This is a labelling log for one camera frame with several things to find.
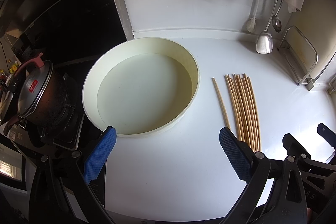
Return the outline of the wooden chopstick seven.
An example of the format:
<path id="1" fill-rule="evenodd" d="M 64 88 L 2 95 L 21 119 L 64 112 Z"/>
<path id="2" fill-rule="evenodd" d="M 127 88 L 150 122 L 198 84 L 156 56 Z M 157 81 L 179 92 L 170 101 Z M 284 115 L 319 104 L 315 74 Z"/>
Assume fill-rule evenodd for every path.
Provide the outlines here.
<path id="1" fill-rule="evenodd" d="M 241 75 L 238 75 L 238 82 L 240 85 L 240 90 L 242 92 L 242 98 L 244 101 L 244 109 L 245 109 L 245 115 L 247 116 L 248 120 L 248 132 L 249 132 L 249 138 L 250 138 L 250 144 L 253 145 L 253 150 L 257 151 L 257 143 L 256 143 L 256 137 L 255 137 L 255 131 L 254 131 L 254 123 L 252 119 L 252 113 L 251 113 L 251 105 L 248 98 L 247 93 L 247 85 L 245 83 L 245 80 L 242 79 Z"/>

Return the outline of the wooden chopstick eight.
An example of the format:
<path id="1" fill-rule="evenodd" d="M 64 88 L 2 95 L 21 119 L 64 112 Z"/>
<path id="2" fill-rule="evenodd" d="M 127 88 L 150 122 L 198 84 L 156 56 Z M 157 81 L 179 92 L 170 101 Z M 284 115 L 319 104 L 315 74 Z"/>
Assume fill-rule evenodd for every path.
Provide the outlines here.
<path id="1" fill-rule="evenodd" d="M 254 105 L 252 104 L 252 97 L 250 93 L 250 88 L 248 84 L 248 79 L 245 74 L 240 77 L 240 81 L 242 84 L 244 100 L 246 104 L 246 114 L 248 119 L 248 130 L 249 130 L 249 137 L 250 137 L 250 144 L 253 147 L 253 150 L 257 152 L 259 150 L 259 143 L 258 143 L 258 134 L 257 134 L 257 123 L 256 117 L 254 112 Z"/>

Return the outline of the wooden chopstick four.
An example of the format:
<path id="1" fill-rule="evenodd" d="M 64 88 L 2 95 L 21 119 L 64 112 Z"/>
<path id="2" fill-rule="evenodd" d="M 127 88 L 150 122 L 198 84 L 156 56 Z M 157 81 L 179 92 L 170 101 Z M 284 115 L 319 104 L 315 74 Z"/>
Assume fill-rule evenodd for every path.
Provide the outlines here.
<path id="1" fill-rule="evenodd" d="M 242 100 L 242 96 L 241 96 L 240 89 L 238 86 L 238 82 L 236 81 L 234 76 L 230 77 L 230 82 L 232 85 L 232 90 L 233 90 L 235 104 L 236 104 L 236 112 L 237 112 L 237 119 L 239 123 L 239 132 L 240 132 L 239 139 L 249 144 L 247 119 L 245 115 L 243 100 Z"/>

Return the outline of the wooden chopstick nine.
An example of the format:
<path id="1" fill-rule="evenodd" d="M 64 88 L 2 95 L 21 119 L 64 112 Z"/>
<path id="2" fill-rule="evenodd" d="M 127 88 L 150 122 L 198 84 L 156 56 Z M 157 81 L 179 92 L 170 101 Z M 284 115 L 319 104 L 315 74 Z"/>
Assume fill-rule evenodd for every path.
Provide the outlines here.
<path id="1" fill-rule="evenodd" d="M 252 101 L 252 109 L 253 109 L 253 114 L 254 114 L 254 119 L 255 119 L 255 123 L 256 123 L 256 136 L 257 136 L 257 147 L 258 150 L 261 150 L 261 132 L 260 132 L 260 121 L 259 121 L 259 114 L 258 114 L 258 110 L 257 110 L 257 103 L 256 103 L 256 98 L 255 98 L 255 93 L 253 90 L 253 86 L 252 86 L 252 82 L 250 77 L 248 77 L 246 74 L 243 75 L 247 85 L 248 85 L 248 89 L 249 89 L 249 94 L 250 94 L 250 98 Z"/>

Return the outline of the wooden chopstick six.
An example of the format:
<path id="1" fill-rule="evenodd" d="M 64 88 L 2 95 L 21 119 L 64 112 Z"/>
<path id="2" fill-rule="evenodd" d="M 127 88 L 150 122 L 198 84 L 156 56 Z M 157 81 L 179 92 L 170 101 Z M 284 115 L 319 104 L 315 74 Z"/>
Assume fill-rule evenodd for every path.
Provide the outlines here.
<path id="1" fill-rule="evenodd" d="M 252 119 L 251 119 L 251 114 L 249 110 L 249 104 L 247 101 L 247 96 L 246 92 L 244 89 L 243 81 L 240 75 L 236 75 L 237 82 L 239 83 L 239 88 L 240 88 L 240 93 L 241 93 L 241 98 L 243 100 L 244 104 L 244 112 L 245 112 L 245 117 L 246 117 L 246 124 L 248 127 L 248 135 L 249 135 L 249 143 L 251 145 L 252 150 L 255 150 L 255 142 L 254 142 L 254 137 L 253 137 L 253 127 L 252 127 Z"/>

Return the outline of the wooden chopstick one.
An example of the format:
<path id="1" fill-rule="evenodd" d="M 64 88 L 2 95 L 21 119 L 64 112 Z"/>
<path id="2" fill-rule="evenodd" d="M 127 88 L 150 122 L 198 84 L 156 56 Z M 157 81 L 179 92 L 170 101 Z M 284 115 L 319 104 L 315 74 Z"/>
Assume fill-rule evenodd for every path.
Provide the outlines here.
<path id="1" fill-rule="evenodd" d="M 225 105 L 224 105 L 224 100 L 222 98 L 221 91 L 218 87 L 217 81 L 214 77 L 212 78 L 212 82 L 213 82 L 213 85 L 214 85 L 214 88 L 215 88 L 215 91 L 216 91 L 216 94 L 217 94 L 217 97 L 218 97 L 218 100 L 219 100 L 219 105 L 220 105 L 220 108 L 221 108 L 221 111 L 222 111 L 224 124 L 225 124 L 226 127 L 230 128 L 230 122 L 229 122 L 227 111 L 226 111 L 226 108 L 225 108 Z"/>

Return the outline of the wooden chopstick ten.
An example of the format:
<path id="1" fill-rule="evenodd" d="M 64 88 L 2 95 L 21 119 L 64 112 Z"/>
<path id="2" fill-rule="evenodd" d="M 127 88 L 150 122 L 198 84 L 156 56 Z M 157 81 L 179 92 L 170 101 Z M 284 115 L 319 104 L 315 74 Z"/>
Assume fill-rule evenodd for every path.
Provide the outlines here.
<path id="1" fill-rule="evenodd" d="M 257 151 L 261 151 L 261 128 L 260 128 L 259 112 L 257 108 L 256 97 L 250 77 L 248 77 L 246 74 L 244 74 L 243 77 L 247 86 L 249 107 L 252 115 L 252 126 L 253 126 L 253 136 L 255 138 L 255 146 Z"/>

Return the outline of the wooden chopstick two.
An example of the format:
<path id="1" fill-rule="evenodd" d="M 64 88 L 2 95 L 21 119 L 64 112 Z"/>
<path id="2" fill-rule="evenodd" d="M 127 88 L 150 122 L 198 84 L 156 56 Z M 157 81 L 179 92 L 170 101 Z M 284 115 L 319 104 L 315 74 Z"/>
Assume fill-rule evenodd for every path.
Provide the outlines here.
<path id="1" fill-rule="evenodd" d="M 231 78 L 229 77 L 229 75 L 225 75 L 224 78 L 226 80 L 227 87 L 228 87 L 228 92 L 229 92 L 229 95 L 230 95 L 232 111 L 233 111 L 234 120 L 235 120 L 235 128 L 236 128 L 237 139 L 242 141 L 243 140 L 242 124 L 240 122 L 240 115 L 239 115 L 239 112 L 238 112 L 238 105 L 237 105 L 237 102 L 236 102 L 236 96 L 234 94 L 234 87 L 232 85 Z"/>

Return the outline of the black gas stove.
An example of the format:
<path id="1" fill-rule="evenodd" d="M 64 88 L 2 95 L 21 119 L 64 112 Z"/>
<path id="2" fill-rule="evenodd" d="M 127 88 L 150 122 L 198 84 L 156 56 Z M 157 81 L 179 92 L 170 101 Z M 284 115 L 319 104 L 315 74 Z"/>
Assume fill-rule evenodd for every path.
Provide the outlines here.
<path id="1" fill-rule="evenodd" d="M 18 98 L 18 117 L 26 121 L 33 144 L 73 148 L 78 110 L 79 85 L 65 71 L 46 62 L 27 76 Z"/>

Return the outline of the pot with glass lid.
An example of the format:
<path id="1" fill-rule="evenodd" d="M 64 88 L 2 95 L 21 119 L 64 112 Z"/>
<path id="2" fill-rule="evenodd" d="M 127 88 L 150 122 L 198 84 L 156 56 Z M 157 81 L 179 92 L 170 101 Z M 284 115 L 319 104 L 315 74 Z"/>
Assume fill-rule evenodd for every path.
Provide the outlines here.
<path id="1" fill-rule="evenodd" d="M 23 63 L 15 72 L 17 80 L 28 73 L 19 89 L 17 113 L 6 122 L 3 135 L 14 125 L 26 122 L 26 132 L 34 140 L 42 139 L 48 130 L 59 124 L 65 115 L 68 99 L 68 76 L 42 53 Z"/>

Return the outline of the round white basin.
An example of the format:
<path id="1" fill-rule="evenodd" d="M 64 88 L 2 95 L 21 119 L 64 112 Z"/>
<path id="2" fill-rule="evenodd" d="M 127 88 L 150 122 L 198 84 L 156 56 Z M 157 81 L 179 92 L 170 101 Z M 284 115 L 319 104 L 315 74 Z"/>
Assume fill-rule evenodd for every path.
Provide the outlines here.
<path id="1" fill-rule="evenodd" d="M 175 126 L 197 96 L 200 72 L 190 51 L 163 38 L 139 38 L 104 53 L 84 81 L 90 122 L 135 138 Z"/>

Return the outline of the steel spatula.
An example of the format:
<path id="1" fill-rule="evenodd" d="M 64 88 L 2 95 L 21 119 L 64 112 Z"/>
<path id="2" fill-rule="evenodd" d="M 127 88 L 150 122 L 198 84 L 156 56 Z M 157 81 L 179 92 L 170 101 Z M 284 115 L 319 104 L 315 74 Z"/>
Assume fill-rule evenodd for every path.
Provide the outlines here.
<path id="1" fill-rule="evenodd" d="M 266 27 L 264 30 L 258 35 L 256 42 L 256 52 L 259 54 L 268 54 L 273 51 L 273 38 L 271 33 L 269 32 L 269 26 L 272 22 L 272 17 L 276 10 L 278 0 L 274 0 L 274 5 Z"/>

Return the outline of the steel ladle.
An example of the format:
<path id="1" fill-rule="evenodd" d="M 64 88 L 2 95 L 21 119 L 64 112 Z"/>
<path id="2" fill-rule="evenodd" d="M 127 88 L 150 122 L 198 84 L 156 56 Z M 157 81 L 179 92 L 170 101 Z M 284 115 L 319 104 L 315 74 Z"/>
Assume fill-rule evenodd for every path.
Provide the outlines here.
<path id="1" fill-rule="evenodd" d="M 273 29 L 280 33 L 281 30 L 282 30 L 282 23 L 281 23 L 281 20 L 278 16 L 280 10 L 281 10 L 281 7 L 282 7 L 282 4 L 283 4 L 284 0 L 280 0 L 280 4 L 279 4 L 279 7 L 277 8 L 277 11 L 276 13 L 272 16 L 272 26 L 273 26 Z"/>

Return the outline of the white dish brush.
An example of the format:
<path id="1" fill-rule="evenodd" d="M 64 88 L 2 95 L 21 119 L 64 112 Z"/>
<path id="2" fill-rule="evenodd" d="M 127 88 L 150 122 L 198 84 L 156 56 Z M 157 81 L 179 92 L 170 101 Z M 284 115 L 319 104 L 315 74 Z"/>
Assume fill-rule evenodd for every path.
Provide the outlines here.
<path id="1" fill-rule="evenodd" d="M 255 32 L 255 28 L 256 28 L 256 15 L 257 15 L 258 7 L 259 7 L 259 0 L 253 0 L 252 6 L 251 6 L 251 12 L 246 22 L 246 29 L 248 32 L 252 34 Z"/>

